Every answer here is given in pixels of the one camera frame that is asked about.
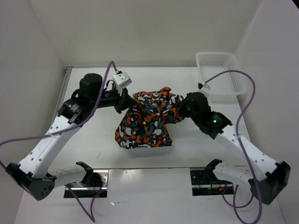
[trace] white laundry basket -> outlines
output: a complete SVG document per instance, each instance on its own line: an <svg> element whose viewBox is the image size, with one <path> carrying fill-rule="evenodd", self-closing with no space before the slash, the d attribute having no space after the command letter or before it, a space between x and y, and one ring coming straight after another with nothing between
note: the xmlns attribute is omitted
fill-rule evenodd
<svg viewBox="0 0 299 224"><path fill-rule="evenodd" d="M196 63L201 82L225 70L241 69L234 54L227 52L199 52L196 54ZM246 93L245 79L240 73L229 72L218 76L207 85L211 88L211 96L221 99Z"/></svg>

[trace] crumpled clothing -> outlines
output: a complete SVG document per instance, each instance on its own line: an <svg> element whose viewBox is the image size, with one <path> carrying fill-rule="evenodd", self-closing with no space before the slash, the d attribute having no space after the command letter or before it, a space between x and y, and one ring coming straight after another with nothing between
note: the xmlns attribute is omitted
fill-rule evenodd
<svg viewBox="0 0 299 224"><path fill-rule="evenodd" d="M179 114L178 104L183 96L170 93L169 87L155 92L133 94L137 102L129 108L115 131L115 140L123 148L171 146L166 124L175 124L184 119Z"/></svg>

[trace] cable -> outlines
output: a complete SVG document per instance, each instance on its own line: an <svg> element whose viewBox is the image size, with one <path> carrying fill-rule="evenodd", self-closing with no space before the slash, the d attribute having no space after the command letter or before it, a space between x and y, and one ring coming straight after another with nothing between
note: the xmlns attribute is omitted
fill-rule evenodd
<svg viewBox="0 0 299 224"><path fill-rule="evenodd" d="M255 186L256 186L257 198L258 198L258 215L257 215L256 219L255 219L252 223L246 223L246 222L244 222L244 221L241 219L241 217L239 216L239 213L238 213L238 211L237 211L237 206L236 206L236 204L235 204L235 198L236 198L236 193L237 193L238 185L236 186L236 190L235 190L235 192L234 192L234 197L233 197L233 208L234 208L234 211L235 211L235 214L236 214L237 218L239 219L239 221L240 221L241 223L243 223L243 224L256 224L256 223L260 220L260 218L261 218L261 216L262 216L262 195L261 195L261 190L260 190L259 185L258 185L258 181L257 181L257 178L256 178L256 174L255 174L255 172L254 172L254 170L253 170L252 164L251 164L251 162L250 162L250 159L249 159L249 157L248 157L248 154L247 154L247 152L246 152L246 149L245 149L245 147L244 147L244 145L243 145L243 142L242 142L241 138L239 137L239 124L240 124L240 120L241 120L241 117L243 116L243 114L246 112L246 110L247 110L248 107L250 106L250 104L252 103L252 100L253 100L253 98L254 98L254 96L255 96L255 94L256 94L256 84L255 84L255 82L253 81L253 79L252 79L247 73L245 73L245 72L243 72L243 71L238 71L238 70L227 70L227 71L220 72L219 74L217 74L217 75L213 76L212 78L210 78L209 80L205 81L205 83L208 83L208 82L212 81L213 79L217 78L218 76L220 76L220 75L222 75L222 74L230 73L230 72L236 72L236 73L240 73L240 74L242 74L242 75L245 75L247 78L249 78L249 80L250 80L251 83L252 83L252 87L253 87L252 95L251 95L251 97L250 97L250 99L249 99L249 102L246 104L245 108L244 108L243 110L241 110L241 114L240 114L240 116L239 116L238 119L237 119L237 123L236 123L236 126L235 126L235 133L236 133L236 136L237 136L238 141L239 141L239 143L240 143L241 149L242 149L242 151L243 151L243 153L244 153L244 155L245 155L245 158L246 158L246 161L247 161L248 166L249 166L249 168L250 168L250 171L252 172L253 181L254 181L254 184L255 184Z"/></svg>
<svg viewBox="0 0 299 224"><path fill-rule="evenodd" d="M100 193L102 193L105 190L100 190L98 193L96 193L96 195L93 197L92 202L90 204L90 214L88 213L88 211L86 210L86 208L84 207L84 205L80 202L79 198L77 197L77 195L75 194L75 192L70 188L70 186L68 184L65 185L65 187L71 192L71 194L74 196L74 198L77 200L77 202L79 203L80 207L83 209L83 211L86 213L86 215L95 223L95 218L93 216L93 201L94 199L100 195Z"/></svg>
<svg viewBox="0 0 299 224"><path fill-rule="evenodd" d="M73 127L70 127L70 128L66 128L64 130L60 130L58 132L53 132L53 133L51 133L51 135L50 134L46 134L46 135L39 135L39 136L32 136L32 137L25 137L25 138L9 139L9 140L1 142L0 143L0 147L3 146L4 144L10 143L10 142L48 138L48 137L50 137L52 135L62 134L64 132L68 132L68 131L74 130L74 129L78 128L78 127L82 127L94 115L95 110L98 108L98 106L100 104L101 97L102 97L102 94L103 94L103 91L104 91L105 82L106 82L106 79L107 79L107 76L108 76L108 73L109 73L111 65L114 67L115 71L118 71L116 69L114 61L110 61L109 64L108 64L108 66L107 66L107 69L106 69L106 72L105 72L105 76L104 76L104 79L103 79L103 82L102 82L102 85L101 85L101 88L100 88L100 91L99 91L99 95L98 95L96 103L95 103L95 105L93 107L93 110L91 111L91 113L89 114L89 116L84 121L82 121L80 124L78 124L76 126L73 126ZM1 160L0 160L0 165L4 169L6 169L6 166L4 165L4 163Z"/></svg>
<svg viewBox="0 0 299 224"><path fill-rule="evenodd" d="M225 198L225 192L228 190L228 189L230 189L230 188L232 188L232 187L226 187L224 190L223 190L223 192L222 192L222 197L223 197L223 200L229 205L229 206L231 206L231 207L233 207L233 205L230 203L230 202L228 202L228 200ZM250 198L250 200L249 200L249 202L247 202L245 205L241 205L241 206L236 206L236 208L238 208L238 209L243 209L243 208L246 208L248 205L250 205L250 203L252 202L252 200L253 200L253 194L251 195L251 198Z"/></svg>

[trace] white wall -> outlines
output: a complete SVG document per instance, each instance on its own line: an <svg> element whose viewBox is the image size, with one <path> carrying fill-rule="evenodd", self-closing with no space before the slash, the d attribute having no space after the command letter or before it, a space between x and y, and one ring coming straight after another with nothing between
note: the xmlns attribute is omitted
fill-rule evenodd
<svg viewBox="0 0 299 224"><path fill-rule="evenodd" d="M236 56L257 87L245 115L250 138L290 164L289 185L278 201L286 223L298 223L299 10L294 3L263 0Z"/></svg>
<svg viewBox="0 0 299 224"><path fill-rule="evenodd" d="M0 141L44 133L51 122L64 69L25 0L0 0ZM0 148L7 165L36 141ZM22 190L0 169L1 224L12 224Z"/></svg>
<svg viewBox="0 0 299 224"><path fill-rule="evenodd" d="M260 0L28 0L64 65L196 65L234 51Z"/></svg>

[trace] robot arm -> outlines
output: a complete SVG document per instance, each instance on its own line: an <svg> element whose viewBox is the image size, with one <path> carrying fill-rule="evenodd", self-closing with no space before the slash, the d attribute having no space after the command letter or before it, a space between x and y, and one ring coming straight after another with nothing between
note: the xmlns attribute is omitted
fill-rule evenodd
<svg viewBox="0 0 299 224"><path fill-rule="evenodd" d="M136 102L128 95L126 87L131 83L126 73L113 76L112 89L102 94L98 108L114 106L118 113L132 107ZM102 85L98 74L87 74L80 80L80 88L65 101L58 110L53 124L47 131L50 137L43 138L37 146L18 164L10 163L6 172L36 200L42 200L58 186L81 181L83 184L93 178L93 169L83 162L67 172L48 174L48 169L67 141L79 131L77 127L58 135L51 133L77 126L92 112Z"/></svg>
<svg viewBox="0 0 299 224"><path fill-rule="evenodd" d="M262 193L262 203L270 204L287 185L290 166L286 162L278 163L268 157L240 133L236 136L236 129L231 121L223 114L211 111L203 93L188 93L180 107L180 113L190 117L203 133L230 149L240 159L246 160L238 138L241 139L256 174ZM250 170L234 167L217 159L210 162L205 170L211 179L217 178L244 186L257 198Z"/></svg>

